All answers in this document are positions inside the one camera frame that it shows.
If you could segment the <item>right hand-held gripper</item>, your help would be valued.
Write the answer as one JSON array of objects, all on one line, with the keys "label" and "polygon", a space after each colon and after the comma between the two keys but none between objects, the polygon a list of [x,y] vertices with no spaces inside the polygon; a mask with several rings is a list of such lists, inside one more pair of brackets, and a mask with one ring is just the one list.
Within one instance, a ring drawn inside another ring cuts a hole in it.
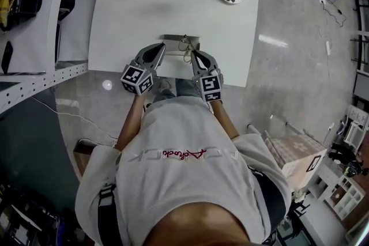
[{"label": "right hand-held gripper", "polygon": [[193,82],[203,101],[220,101],[223,95],[223,74],[214,57],[204,51],[191,52]]}]

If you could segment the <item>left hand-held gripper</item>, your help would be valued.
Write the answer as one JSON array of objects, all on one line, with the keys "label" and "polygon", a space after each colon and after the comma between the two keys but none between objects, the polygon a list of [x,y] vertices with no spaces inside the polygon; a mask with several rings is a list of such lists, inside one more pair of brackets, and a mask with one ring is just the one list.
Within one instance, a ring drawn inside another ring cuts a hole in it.
[{"label": "left hand-held gripper", "polygon": [[161,65],[166,52],[164,43],[149,45],[139,51],[136,58],[127,65],[120,81],[124,89],[136,96],[149,91],[157,76],[156,69]]}]

